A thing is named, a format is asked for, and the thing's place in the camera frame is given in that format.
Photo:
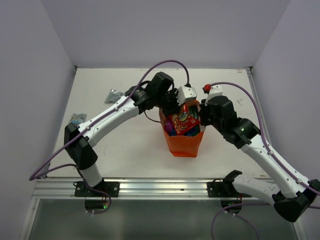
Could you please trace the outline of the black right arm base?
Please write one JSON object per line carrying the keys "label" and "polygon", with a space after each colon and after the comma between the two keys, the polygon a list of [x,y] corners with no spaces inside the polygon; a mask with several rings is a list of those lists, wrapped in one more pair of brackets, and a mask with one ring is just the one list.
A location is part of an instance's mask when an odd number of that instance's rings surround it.
{"label": "black right arm base", "polygon": [[206,183],[207,195],[209,198],[251,198],[251,195],[240,193],[236,191],[235,187],[232,185],[235,178],[243,173],[239,170],[231,171],[224,178],[216,178],[213,181]]}

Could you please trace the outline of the blue Burts crisps bag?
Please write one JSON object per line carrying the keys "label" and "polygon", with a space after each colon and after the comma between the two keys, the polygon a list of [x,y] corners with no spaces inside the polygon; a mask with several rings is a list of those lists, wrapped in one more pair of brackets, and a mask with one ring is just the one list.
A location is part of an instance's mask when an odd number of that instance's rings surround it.
{"label": "blue Burts crisps bag", "polygon": [[195,126],[192,129],[188,130],[186,133],[184,133],[184,136],[186,136],[186,137],[195,137],[200,132],[201,132],[200,131],[200,127],[199,126]]}

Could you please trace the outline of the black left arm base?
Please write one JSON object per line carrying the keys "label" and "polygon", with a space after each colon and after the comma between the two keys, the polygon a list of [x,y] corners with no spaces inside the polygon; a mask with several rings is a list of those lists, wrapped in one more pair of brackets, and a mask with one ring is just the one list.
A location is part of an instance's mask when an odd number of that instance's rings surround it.
{"label": "black left arm base", "polygon": [[93,190],[89,189],[84,181],[73,182],[75,187],[74,196],[84,197],[84,198],[94,198],[94,197],[105,197],[107,193],[112,198],[117,198],[120,191],[120,183],[118,181],[101,181],[97,186],[92,187]]}

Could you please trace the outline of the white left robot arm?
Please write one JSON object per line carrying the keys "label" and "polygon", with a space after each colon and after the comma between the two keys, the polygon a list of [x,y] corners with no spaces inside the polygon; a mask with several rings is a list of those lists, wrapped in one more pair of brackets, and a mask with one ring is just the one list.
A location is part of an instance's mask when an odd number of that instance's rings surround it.
{"label": "white left robot arm", "polygon": [[96,117],[79,125],[69,123],[64,129],[64,144],[69,157],[75,162],[86,181],[86,190],[92,196],[103,193],[104,184],[96,161],[94,147],[108,133],[122,123],[154,107],[169,113],[179,109],[178,90],[174,80],[158,72],[150,81],[132,86],[116,103]]}

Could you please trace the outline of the orange paper bag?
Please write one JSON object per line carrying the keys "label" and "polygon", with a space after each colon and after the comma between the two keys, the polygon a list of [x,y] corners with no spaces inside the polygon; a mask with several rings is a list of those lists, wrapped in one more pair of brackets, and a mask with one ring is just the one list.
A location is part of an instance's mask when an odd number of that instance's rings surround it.
{"label": "orange paper bag", "polygon": [[[198,107],[198,113],[200,116],[200,103],[197,100],[190,100],[187,101],[185,104],[182,105],[182,107],[186,105],[187,107],[196,105]],[[202,142],[205,129],[206,127],[201,125],[200,122],[200,133],[196,136],[184,136],[184,135],[176,135],[176,136],[169,136],[164,131],[164,123],[168,116],[165,116],[162,112],[162,110],[159,110],[159,120],[155,120],[156,123],[160,123],[162,126],[162,131],[168,146],[169,151],[171,154],[175,157],[184,157],[184,158],[195,158],[198,155],[198,150],[200,147],[200,144]]]}

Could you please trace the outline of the light blue snack packet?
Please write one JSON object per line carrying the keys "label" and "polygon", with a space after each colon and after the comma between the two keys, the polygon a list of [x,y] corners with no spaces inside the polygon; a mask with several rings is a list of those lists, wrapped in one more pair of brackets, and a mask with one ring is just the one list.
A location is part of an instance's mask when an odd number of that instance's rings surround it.
{"label": "light blue snack packet", "polygon": [[69,123],[72,123],[72,124],[78,126],[79,124],[84,123],[86,121],[86,118],[87,118],[87,114],[85,114],[85,113],[79,113],[79,114],[73,113],[71,115]]}

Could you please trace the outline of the green snack bag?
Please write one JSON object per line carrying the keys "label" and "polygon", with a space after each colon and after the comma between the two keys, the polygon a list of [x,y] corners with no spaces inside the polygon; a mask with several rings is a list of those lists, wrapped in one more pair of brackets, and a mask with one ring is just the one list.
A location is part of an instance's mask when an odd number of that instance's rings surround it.
{"label": "green snack bag", "polygon": [[192,105],[189,107],[189,114],[191,117],[199,120],[200,116],[199,116],[199,110],[198,110],[198,106],[197,105]]}

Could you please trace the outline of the red snack packet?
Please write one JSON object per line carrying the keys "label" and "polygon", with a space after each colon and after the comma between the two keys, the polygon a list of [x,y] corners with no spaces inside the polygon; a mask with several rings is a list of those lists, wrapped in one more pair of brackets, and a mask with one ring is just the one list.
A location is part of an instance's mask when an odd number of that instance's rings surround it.
{"label": "red snack packet", "polygon": [[196,126],[200,129],[200,120],[190,116],[189,107],[184,105],[178,114],[172,114],[166,118],[171,120],[174,127],[174,131],[169,136],[184,136],[184,133]]}

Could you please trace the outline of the silver grey snack packet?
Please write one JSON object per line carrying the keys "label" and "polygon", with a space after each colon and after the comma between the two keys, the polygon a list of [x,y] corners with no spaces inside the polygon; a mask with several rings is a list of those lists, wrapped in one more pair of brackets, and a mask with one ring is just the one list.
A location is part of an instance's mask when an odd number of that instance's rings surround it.
{"label": "silver grey snack packet", "polygon": [[121,97],[125,95],[124,92],[118,91],[115,89],[111,89],[104,101],[105,104],[114,104],[116,103]]}

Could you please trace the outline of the purple snack bag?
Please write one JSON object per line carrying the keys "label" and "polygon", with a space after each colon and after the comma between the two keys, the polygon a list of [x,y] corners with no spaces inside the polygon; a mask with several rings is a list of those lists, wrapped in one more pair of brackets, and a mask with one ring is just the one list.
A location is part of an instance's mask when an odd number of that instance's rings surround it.
{"label": "purple snack bag", "polygon": [[172,132],[175,130],[173,123],[170,119],[165,120],[164,125],[163,125],[163,129],[168,135],[171,135]]}

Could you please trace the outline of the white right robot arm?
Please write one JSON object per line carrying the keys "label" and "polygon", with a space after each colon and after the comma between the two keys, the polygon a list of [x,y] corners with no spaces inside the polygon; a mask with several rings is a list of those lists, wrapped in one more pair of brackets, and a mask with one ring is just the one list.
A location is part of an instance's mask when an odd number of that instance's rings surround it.
{"label": "white right robot arm", "polygon": [[212,188],[221,194],[244,194],[274,207],[285,220],[294,223],[314,202],[320,190],[317,179],[309,180],[293,169],[268,142],[263,142],[260,129],[249,119],[237,116],[231,100],[214,96],[200,102],[200,122],[213,126],[230,144],[252,158],[273,180],[267,183],[231,171]]}

